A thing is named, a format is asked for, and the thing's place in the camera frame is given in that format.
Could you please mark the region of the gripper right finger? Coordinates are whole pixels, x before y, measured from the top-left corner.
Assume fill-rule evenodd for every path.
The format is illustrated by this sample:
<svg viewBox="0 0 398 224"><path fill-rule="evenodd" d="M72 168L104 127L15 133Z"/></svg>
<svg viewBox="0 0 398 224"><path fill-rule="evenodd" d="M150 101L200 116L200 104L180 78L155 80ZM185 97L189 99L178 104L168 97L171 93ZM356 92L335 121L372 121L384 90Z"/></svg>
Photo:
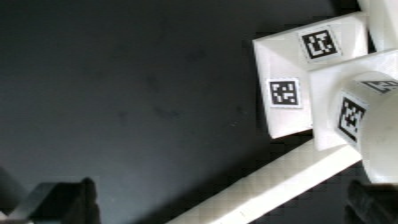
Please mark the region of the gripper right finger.
<svg viewBox="0 0 398 224"><path fill-rule="evenodd" d="M398 224L398 187L353 181L344 224Z"/></svg>

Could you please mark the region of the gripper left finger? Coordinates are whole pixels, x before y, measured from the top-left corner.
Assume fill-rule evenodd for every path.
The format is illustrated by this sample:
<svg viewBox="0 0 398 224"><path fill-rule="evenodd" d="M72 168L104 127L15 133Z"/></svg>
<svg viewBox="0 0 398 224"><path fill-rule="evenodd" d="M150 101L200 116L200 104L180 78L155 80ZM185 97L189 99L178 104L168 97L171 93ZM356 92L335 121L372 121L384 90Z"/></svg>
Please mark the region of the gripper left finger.
<svg viewBox="0 0 398 224"><path fill-rule="evenodd" d="M100 224L93 179L42 183L0 224Z"/></svg>

